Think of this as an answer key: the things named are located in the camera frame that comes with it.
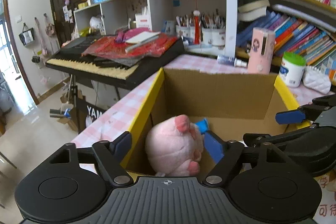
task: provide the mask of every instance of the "pink plush toy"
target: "pink plush toy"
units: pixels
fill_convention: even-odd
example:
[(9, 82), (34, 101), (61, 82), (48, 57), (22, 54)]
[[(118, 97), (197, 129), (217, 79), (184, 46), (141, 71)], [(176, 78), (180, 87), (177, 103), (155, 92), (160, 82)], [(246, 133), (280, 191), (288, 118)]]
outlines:
[(157, 176), (195, 176), (200, 171), (203, 136), (187, 115), (179, 115), (149, 131), (145, 150)]

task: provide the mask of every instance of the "yellow box edge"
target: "yellow box edge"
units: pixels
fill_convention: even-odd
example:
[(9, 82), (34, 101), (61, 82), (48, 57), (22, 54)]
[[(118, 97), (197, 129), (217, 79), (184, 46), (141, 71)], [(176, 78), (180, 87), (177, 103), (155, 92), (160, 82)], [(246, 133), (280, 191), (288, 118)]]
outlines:
[[(286, 86), (286, 84), (281, 80), (280, 76), (278, 75), (274, 82), (274, 87), (279, 93), (283, 103), (285, 104), (286, 108), (288, 110), (294, 110), (297, 109), (300, 105), (295, 99), (294, 95), (291, 93), (289, 88)], [(304, 121), (302, 123), (298, 123), (296, 125), (297, 129), (308, 127), (311, 123), (309, 121)]]
[(128, 131), (132, 134), (132, 147), (120, 163), (120, 165), (123, 168), (126, 168), (129, 158), (131, 157), (131, 154), (133, 152), (133, 149), (152, 111), (153, 105), (155, 103), (155, 100), (163, 84), (164, 79), (165, 76), (163, 68), (160, 68), (145, 98), (143, 99), (137, 114), (135, 115), (131, 125), (128, 128)]

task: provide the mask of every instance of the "pink checkered tablecloth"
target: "pink checkered tablecloth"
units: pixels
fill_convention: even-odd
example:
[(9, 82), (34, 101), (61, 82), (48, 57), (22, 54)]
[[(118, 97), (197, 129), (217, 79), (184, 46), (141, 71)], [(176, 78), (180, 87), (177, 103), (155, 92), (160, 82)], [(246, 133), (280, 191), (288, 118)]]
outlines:
[[(247, 73), (244, 68), (220, 65), (215, 59), (193, 55), (181, 55), (168, 65), (167, 68), (199, 70), (206, 73)], [(156, 74), (137, 86), (124, 98), (113, 105), (92, 125), (79, 134), (73, 142), (77, 147), (90, 147), (100, 140), (113, 141), (124, 131), (128, 130), (134, 116), (138, 112), (143, 99), (151, 87)], [(311, 102), (313, 98), (322, 96), (320, 93), (301, 85), (291, 89), (300, 105)]]

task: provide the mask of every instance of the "wall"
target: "wall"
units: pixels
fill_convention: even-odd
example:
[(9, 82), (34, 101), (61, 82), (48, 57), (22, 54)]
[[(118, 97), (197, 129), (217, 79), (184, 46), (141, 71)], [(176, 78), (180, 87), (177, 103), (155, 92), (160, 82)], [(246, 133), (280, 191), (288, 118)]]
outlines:
[[(51, 7), (50, 7), (50, 0), (8, 0), (8, 9), (9, 9), (9, 16), (12, 25), (13, 35), (15, 38), (15, 44), (17, 46), (17, 50), (22, 61), (24, 70), (27, 74), (29, 82), (34, 90), (36, 96), (38, 94), (43, 94), (51, 87), (62, 81), (65, 77), (64, 74), (48, 69), (43, 67), (39, 69), (36, 64), (32, 63), (31, 59), (33, 56), (33, 50), (37, 53), (40, 49), (40, 37), (38, 34), (38, 30), (35, 25), (34, 17), (37, 17), (38, 21), (40, 22), (41, 32), (44, 38), (45, 43), (47, 44), (48, 49), (51, 49), (50, 41), (48, 36), (46, 35), (45, 23), (43, 14), (46, 13), (48, 19), (53, 20), (51, 14)], [(16, 23), (15, 17), (21, 15), (22, 21)], [(36, 41), (33, 42), (32, 45), (28, 47), (24, 47), (18, 37), (19, 33), (22, 32), (23, 22), (27, 24), (29, 28), (34, 27), (35, 30), (35, 37)], [(53, 49), (57, 48), (56, 39), (53, 39)], [(46, 78), (50, 78), (47, 85), (43, 85), (41, 83), (41, 77), (45, 76)]]

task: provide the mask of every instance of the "chinese character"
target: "chinese character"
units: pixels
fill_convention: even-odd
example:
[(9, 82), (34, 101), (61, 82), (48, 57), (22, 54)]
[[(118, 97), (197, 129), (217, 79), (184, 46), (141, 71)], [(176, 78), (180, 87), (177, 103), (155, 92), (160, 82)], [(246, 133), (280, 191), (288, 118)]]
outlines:
[(333, 214), (334, 216), (336, 216), (336, 204), (330, 205), (330, 216), (332, 216)]
[(325, 188), (328, 183), (328, 177), (326, 175), (320, 178), (320, 185), (322, 188)]
[(325, 217), (327, 215), (327, 205), (326, 204), (320, 205), (319, 215), (321, 215), (323, 217)]

